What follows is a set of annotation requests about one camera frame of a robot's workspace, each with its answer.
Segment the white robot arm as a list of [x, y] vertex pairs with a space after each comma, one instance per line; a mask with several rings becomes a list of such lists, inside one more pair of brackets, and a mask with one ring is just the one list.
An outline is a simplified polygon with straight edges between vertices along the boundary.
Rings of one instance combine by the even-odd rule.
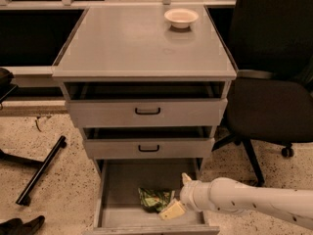
[[182, 174], [179, 199], [173, 199], [159, 214], [163, 220], [187, 211], [240, 214], [261, 212], [292, 224], [313, 229], [313, 191], [254, 187], [219, 177], [210, 182], [192, 180]]

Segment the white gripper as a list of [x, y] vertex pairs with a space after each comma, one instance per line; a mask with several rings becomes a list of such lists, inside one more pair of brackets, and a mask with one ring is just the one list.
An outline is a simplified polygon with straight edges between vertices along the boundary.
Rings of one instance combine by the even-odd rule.
[[208, 211], [212, 203], [209, 200], [210, 184], [192, 178], [185, 172], [181, 174], [184, 186], [180, 191], [180, 201], [173, 199], [158, 216], [162, 220], [177, 218], [186, 213], [186, 209], [195, 212]]

